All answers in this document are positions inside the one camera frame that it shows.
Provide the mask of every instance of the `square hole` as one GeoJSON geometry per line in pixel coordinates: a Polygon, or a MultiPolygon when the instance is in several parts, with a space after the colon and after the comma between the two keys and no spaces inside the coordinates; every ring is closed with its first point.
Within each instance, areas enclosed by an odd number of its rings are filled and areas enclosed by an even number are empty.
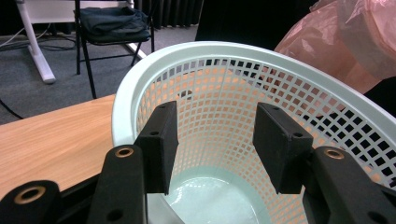
{"type": "Polygon", "coordinates": [[[387,148],[389,148],[388,143],[386,143],[385,141],[381,142],[380,144],[378,144],[379,148],[381,148],[382,150],[385,150],[387,148]]]}
{"type": "Polygon", "coordinates": [[[390,170],[389,167],[387,167],[387,168],[382,170],[382,174],[384,174],[385,176],[389,176],[389,175],[392,175],[393,172],[390,170]]]}
{"type": "Polygon", "coordinates": [[[363,155],[363,156],[360,156],[360,158],[361,158],[361,160],[363,160],[363,161],[367,161],[367,158],[363,155]]]}
{"type": "Polygon", "coordinates": [[[375,149],[369,150],[368,153],[371,157],[375,157],[376,155],[378,155],[378,152],[375,149]]]}
{"type": "Polygon", "coordinates": [[[372,134],[370,135],[370,138],[371,138],[373,141],[376,142],[380,137],[379,137],[378,133],[372,133],[372,134]]]}
{"type": "Polygon", "coordinates": [[[396,157],[396,152],[392,150],[392,151],[388,152],[386,155],[387,155],[388,159],[391,160],[396,157]]]}
{"type": "Polygon", "coordinates": [[[385,161],[384,161],[384,159],[379,158],[378,160],[375,160],[375,163],[376,163],[376,165],[381,166],[381,165],[385,164],[385,161]]]}
{"type": "Polygon", "coordinates": [[[353,154],[358,155],[359,153],[361,153],[361,150],[358,147],[354,147],[352,148],[352,152],[353,154]]]}

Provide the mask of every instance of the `black chair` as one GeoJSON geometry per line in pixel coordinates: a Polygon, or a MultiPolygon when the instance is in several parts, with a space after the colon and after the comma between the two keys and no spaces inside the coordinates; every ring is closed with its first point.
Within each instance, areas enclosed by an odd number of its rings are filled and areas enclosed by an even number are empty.
{"type": "Polygon", "coordinates": [[[154,26],[152,23],[152,15],[158,5],[158,0],[151,0],[149,14],[145,14],[141,10],[131,7],[80,8],[80,0],[75,0],[75,4],[77,74],[80,74],[80,63],[85,62],[88,78],[90,80],[92,98],[96,99],[91,61],[133,56],[131,66],[134,66],[142,43],[149,40],[151,40],[151,52],[154,52],[154,26]],[[84,53],[84,60],[80,59],[80,41],[84,53]],[[137,47],[134,53],[90,59],[87,42],[97,46],[136,43],[137,47]]]}

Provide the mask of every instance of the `pink plastic bag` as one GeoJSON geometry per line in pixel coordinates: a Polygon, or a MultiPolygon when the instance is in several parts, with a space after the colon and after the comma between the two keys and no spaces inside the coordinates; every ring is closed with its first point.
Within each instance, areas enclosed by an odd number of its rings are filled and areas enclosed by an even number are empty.
{"type": "Polygon", "coordinates": [[[366,93],[396,76],[396,1],[321,0],[275,51],[366,93]]]}

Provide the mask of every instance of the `white plastic basket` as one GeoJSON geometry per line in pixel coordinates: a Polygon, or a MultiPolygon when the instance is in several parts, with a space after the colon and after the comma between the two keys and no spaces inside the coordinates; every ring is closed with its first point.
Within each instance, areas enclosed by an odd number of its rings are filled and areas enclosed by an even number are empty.
{"type": "Polygon", "coordinates": [[[252,145],[258,102],[285,110],[314,136],[314,147],[352,154],[374,181],[390,188],[396,179],[396,120],[272,51],[193,42],[150,54],[120,84],[114,145],[132,144],[154,108],[169,101],[177,101],[179,147],[170,195],[148,198],[152,223],[180,222],[173,210],[186,223],[306,222],[301,195],[276,195],[252,145]]]}

